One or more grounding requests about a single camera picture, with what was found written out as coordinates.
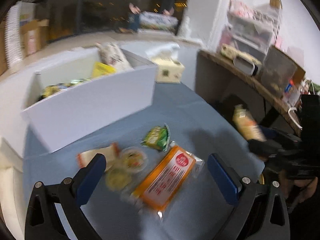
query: person's hand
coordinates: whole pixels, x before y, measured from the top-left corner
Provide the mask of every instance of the person's hand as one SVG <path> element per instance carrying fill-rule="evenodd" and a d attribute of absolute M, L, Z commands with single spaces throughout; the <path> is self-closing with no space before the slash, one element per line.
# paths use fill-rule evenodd
<path fill-rule="evenodd" d="M 307 187 L 302 192 L 300 192 L 298 196 L 299 203 L 302 203 L 308 198 L 311 198 L 313 194 L 316 192 L 318 177 L 315 177 L 313 180 L 312 179 L 289 180 L 286 178 L 285 171 L 281 171 L 279 174 L 279 182 L 280 182 L 281 191 L 285 199 L 288 198 L 293 185 L 296 185 L 297 187 L 300 187 L 300 188 Z"/>

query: green chip bag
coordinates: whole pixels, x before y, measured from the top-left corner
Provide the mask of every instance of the green chip bag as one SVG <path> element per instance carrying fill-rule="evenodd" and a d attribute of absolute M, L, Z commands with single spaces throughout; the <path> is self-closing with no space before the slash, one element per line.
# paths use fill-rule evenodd
<path fill-rule="evenodd" d="M 164 127 L 155 126 L 146 137 L 141 142 L 142 145 L 149 146 L 151 148 L 167 151 L 170 141 L 170 131 L 167 124 L 164 124 Z"/>

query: table surface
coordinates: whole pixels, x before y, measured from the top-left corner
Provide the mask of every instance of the table surface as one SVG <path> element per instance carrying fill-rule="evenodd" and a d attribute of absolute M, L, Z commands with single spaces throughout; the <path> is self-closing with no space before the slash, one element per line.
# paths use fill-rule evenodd
<path fill-rule="evenodd" d="M 291 120 L 288 110 L 289 107 L 286 103 L 284 103 L 280 98 L 275 97 L 270 93 L 268 89 L 266 89 L 259 81 L 255 79 L 255 77 L 248 76 L 243 73 L 241 70 L 236 68 L 231 59 L 224 57 L 220 53 L 209 52 L 206 50 L 201 50 L 200 54 L 214 63 L 226 68 L 235 76 L 240 78 L 243 82 L 248 84 L 254 90 L 256 90 L 263 98 L 265 98 L 268 103 L 276 109 L 279 114 L 287 121 L 287 123 L 291 126 L 291 128 L 300 136 L 301 130 L 296 126 L 296 124 Z"/>
<path fill-rule="evenodd" d="M 79 170 L 78 153 L 107 147 L 115 141 L 120 148 L 139 147 L 153 126 L 164 123 L 169 125 L 172 140 L 205 161 L 211 153 L 218 153 L 241 177 L 252 181 L 264 168 L 264 163 L 249 152 L 241 135 L 196 93 L 183 84 L 156 84 L 152 106 L 54 153 L 48 153 L 29 130 L 23 163 L 25 200 L 29 200 L 37 181 L 50 185 L 73 177 Z M 148 169 L 163 157 L 156 150 L 142 149 L 148 155 Z M 76 239 L 61 205 L 56 206 L 69 238 Z M 81 209 L 102 239 L 207 240 L 224 224 L 232 206 L 225 202 L 205 165 L 196 179 L 183 185 L 164 212 L 162 222 L 147 212 L 138 214 L 134 206 L 120 200 L 118 193 L 105 186 L 104 176 Z"/>

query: metal bolt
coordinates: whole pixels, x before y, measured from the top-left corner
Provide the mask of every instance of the metal bolt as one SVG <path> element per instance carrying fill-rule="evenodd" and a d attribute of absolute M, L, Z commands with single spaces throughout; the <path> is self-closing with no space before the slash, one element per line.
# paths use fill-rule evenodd
<path fill-rule="evenodd" d="M 42 186 L 42 182 L 41 181 L 38 181 L 36 184 L 35 184 L 35 187 L 36 188 L 40 188 Z"/>
<path fill-rule="evenodd" d="M 279 182 L 277 182 L 277 181 L 273 181 L 272 185 L 275 186 L 275 187 L 279 187 L 280 186 Z"/>
<path fill-rule="evenodd" d="M 248 177 L 243 177 L 242 178 L 243 183 L 245 184 L 249 184 L 251 182 L 251 180 Z"/>
<path fill-rule="evenodd" d="M 72 181 L 71 178 L 65 178 L 65 179 L 63 180 L 63 183 L 66 184 L 66 185 L 68 185 L 68 184 L 71 183 L 71 181 Z"/>

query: white handle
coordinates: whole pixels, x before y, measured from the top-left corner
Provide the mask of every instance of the white handle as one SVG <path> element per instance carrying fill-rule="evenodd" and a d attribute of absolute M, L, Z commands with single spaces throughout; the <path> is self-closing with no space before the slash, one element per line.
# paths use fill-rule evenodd
<path fill-rule="evenodd" d="M 293 118 L 293 116 L 290 113 L 291 111 L 297 111 L 297 108 L 296 107 L 290 107 L 289 110 L 288 110 L 288 115 L 290 116 L 291 120 L 295 123 L 295 125 L 298 126 L 299 129 L 302 130 L 302 126 L 300 124 L 298 124 L 298 122 Z"/>

